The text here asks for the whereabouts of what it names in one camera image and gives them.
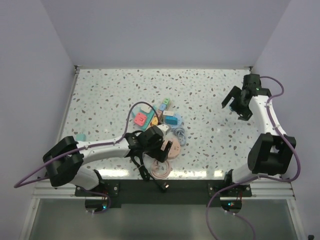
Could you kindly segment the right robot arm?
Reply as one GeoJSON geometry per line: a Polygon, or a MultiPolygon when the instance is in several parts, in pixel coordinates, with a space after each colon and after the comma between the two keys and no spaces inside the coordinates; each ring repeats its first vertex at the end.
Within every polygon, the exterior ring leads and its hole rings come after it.
{"type": "Polygon", "coordinates": [[[234,86],[221,103],[237,113],[239,120],[254,117],[259,132],[247,162],[225,174],[222,189],[227,196],[235,196],[241,186],[256,179],[275,180],[287,172],[292,157],[297,156],[296,139],[281,127],[273,108],[274,98],[268,88],[262,87],[261,76],[250,73],[243,77],[242,87],[234,86]]]}

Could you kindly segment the yellow cube plug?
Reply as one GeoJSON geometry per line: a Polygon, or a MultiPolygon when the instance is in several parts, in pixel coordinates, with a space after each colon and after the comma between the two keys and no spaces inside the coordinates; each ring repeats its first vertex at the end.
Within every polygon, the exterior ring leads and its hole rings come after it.
{"type": "Polygon", "coordinates": [[[150,123],[151,126],[157,126],[159,123],[158,118],[154,117],[150,123]]]}

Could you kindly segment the light blue round socket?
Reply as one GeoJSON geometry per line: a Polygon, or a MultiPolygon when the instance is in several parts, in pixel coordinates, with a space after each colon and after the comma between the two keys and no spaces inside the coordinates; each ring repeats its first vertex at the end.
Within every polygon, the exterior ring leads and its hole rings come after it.
{"type": "Polygon", "coordinates": [[[164,117],[164,123],[174,130],[182,127],[183,119],[180,114],[174,113],[172,116],[166,115],[164,117]]]}

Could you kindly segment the pink square adapter plug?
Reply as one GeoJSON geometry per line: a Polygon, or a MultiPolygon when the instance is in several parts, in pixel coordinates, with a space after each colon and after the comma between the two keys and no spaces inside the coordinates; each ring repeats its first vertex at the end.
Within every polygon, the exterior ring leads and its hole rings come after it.
{"type": "Polygon", "coordinates": [[[140,126],[140,127],[143,127],[144,126],[144,124],[145,124],[145,122],[146,122],[146,120],[147,120],[147,116],[144,114],[144,113],[142,113],[142,112],[138,112],[137,114],[136,114],[136,116],[134,117],[134,123],[136,124],[136,125],[138,125],[138,126],[140,126]]]}

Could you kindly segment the blue square adapter plug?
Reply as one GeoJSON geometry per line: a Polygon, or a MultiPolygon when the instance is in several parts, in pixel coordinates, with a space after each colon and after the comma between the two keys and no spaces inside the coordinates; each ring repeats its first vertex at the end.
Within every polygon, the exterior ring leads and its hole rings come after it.
{"type": "Polygon", "coordinates": [[[178,124],[178,118],[174,116],[165,116],[164,122],[168,125],[176,126],[178,124]]]}

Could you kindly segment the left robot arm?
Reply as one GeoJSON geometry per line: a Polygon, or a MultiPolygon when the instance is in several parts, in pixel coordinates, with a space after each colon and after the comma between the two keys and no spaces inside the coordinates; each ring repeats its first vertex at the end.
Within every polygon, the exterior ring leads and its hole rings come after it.
{"type": "Polygon", "coordinates": [[[173,145],[171,140],[165,140],[169,130],[168,125],[160,124],[146,131],[137,130],[118,138],[91,142],[64,137],[42,158],[46,175],[54,188],[73,184],[92,196],[99,196],[104,190],[102,177],[97,170],[89,170],[84,165],[110,158],[130,158],[142,179],[149,181],[151,176],[143,157],[148,155],[161,163],[168,159],[173,145]]]}

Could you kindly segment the beige power strip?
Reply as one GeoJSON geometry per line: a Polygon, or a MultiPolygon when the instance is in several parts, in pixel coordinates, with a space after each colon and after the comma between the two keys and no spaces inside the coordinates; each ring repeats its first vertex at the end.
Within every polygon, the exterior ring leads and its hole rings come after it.
{"type": "Polygon", "coordinates": [[[164,123],[164,111],[167,111],[171,105],[171,99],[166,97],[163,99],[162,103],[156,109],[156,113],[151,118],[149,126],[160,125],[164,123]]]}

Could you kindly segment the pink round socket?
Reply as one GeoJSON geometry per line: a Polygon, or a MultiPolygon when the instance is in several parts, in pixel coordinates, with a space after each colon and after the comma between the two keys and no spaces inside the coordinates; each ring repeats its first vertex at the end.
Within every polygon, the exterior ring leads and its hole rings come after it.
{"type": "Polygon", "coordinates": [[[180,154],[181,152],[181,145],[178,141],[178,139],[176,137],[171,137],[171,138],[168,138],[168,139],[165,139],[162,146],[161,146],[161,150],[164,151],[165,150],[165,147],[167,146],[168,142],[171,141],[172,142],[172,145],[171,145],[171,148],[168,152],[168,159],[169,160],[173,160],[175,158],[178,157],[178,155],[180,154]]]}

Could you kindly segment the teal triangular power socket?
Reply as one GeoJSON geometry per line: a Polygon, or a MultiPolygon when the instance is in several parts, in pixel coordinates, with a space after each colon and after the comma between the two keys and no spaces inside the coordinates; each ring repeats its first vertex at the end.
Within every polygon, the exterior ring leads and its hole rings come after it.
{"type": "Polygon", "coordinates": [[[131,113],[133,122],[142,131],[145,131],[151,124],[155,116],[155,111],[147,104],[142,104],[140,107],[134,108],[131,113]]]}

